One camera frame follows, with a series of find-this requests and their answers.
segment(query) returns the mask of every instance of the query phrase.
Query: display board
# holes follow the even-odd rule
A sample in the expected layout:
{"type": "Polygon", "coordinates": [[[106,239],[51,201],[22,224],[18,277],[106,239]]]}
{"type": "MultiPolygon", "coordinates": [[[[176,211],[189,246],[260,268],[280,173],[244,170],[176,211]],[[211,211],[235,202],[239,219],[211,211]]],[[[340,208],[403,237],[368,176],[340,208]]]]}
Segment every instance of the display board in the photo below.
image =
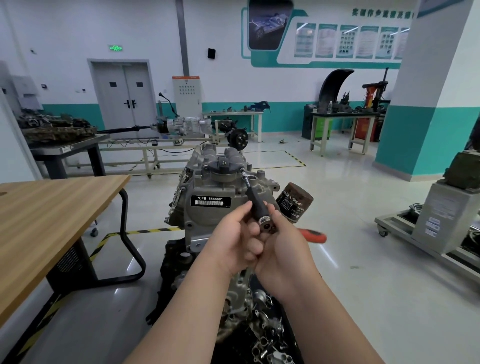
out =
{"type": "Polygon", "coordinates": [[[254,67],[399,68],[413,10],[394,1],[351,4],[249,0],[241,12],[242,57],[254,67]]]}

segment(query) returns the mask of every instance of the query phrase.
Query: metal workbench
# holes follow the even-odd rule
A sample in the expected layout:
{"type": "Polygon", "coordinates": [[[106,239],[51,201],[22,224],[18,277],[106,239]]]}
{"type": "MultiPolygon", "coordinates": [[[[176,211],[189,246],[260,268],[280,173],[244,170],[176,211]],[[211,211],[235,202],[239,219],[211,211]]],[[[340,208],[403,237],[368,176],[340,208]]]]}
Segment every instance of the metal workbench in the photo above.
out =
{"type": "MultiPolygon", "coordinates": [[[[262,142],[262,115],[263,111],[212,111],[212,112],[202,112],[202,117],[205,116],[241,116],[241,115],[250,115],[251,120],[251,129],[249,133],[251,136],[257,135],[257,141],[262,142]],[[255,133],[255,115],[258,115],[258,133],[255,133]]],[[[214,142],[220,143],[220,134],[218,130],[218,120],[215,120],[215,134],[213,135],[214,142]]]]}
{"type": "Polygon", "coordinates": [[[328,127],[330,121],[333,119],[345,119],[345,118],[353,118],[352,130],[350,134],[350,140],[348,141],[348,148],[351,149],[353,144],[360,144],[363,146],[362,153],[367,153],[368,145],[370,144],[370,137],[372,135],[373,123],[375,122],[375,118],[379,117],[380,113],[378,112],[371,112],[371,113],[362,113],[362,112],[349,112],[349,113],[335,113],[335,114],[324,114],[314,112],[312,113],[312,131],[310,135],[310,150],[313,150],[314,146],[320,147],[320,155],[323,157],[325,154],[325,148],[327,144],[327,137],[328,137],[328,127]],[[317,129],[317,119],[318,118],[325,118],[324,124],[324,132],[322,134],[321,142],[315,141],[315,131],[317,129]],[[365,136],[365,140],[356,139],[355,132],[357,129],[358,119],[359,118],[369,118],[370,121],[368,123],[368,131],[367,135],[365,136]]]}
{"type": "Polygon", "coordinates": [[[45,163],[48,175],[52,180],[68,177],[62,159],[84,151],[88,152],[94,176],[105,176],[98,142],[108,139],[110,139],[109,134],[97,134],[92,138],[76,143],[30,146],[30,151],[35,160],[45,163]]]}

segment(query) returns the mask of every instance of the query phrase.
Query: engine label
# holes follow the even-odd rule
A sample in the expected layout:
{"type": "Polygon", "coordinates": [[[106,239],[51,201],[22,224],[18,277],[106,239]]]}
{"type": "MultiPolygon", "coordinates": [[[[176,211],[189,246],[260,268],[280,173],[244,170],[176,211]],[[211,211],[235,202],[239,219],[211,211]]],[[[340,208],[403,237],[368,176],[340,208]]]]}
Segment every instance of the engine label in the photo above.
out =
{"type": "Polygon", "coordinates": [[[193,195],[190,199],[190,205],[198,206],[198,207],[204,206],[204,207],[230,208],[231,204],[232,204],[231,197],[193,195]]]}

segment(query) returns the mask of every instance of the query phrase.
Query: polished floor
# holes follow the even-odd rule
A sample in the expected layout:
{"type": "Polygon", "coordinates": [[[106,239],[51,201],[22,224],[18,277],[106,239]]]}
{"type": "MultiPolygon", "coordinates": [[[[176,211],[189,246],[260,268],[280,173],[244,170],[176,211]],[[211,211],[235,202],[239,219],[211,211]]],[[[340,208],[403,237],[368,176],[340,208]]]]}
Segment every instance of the polished floor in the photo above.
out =
{"type": "MultiPolygon", "coordinates": [[[[431,182],[405,182],[373,168],[375,144],[367,155],[358,145],[348,151],[347,135],[333,134],[324,157],[318,148],[310,152],[296,133],[265,134],[264,140],[250,142],[247,160],[280,186],[294,182],[314,197],[298,226],[327,234],[325,245],[311,245],[318,270],[385,362],[479,363],[478,285],[400,239],[380,237],[373,222],[423,202],[431,182]]],[[[133,177],[126,188],[127,230],[167,227],[163,220],[177,183],[177,175],[133,177]]],[[[85,236],[90,252],[119,230],[120,207],[118,197],[98,220],[99,236],[85,236]]],[[[22,363],[121,363],[149,329],[145,317],[156,304],[165,243],[180,237],[181,231],[131,235],[147,262],[145,276],[130,285],[72,294],[22,363]]],[[[100,278],[139,269],[118,237],[110,238],[94,267],[100,278]]],[[[38,287],[0,330],[0,359],[50,293],[46,284],[38,287]]]]}

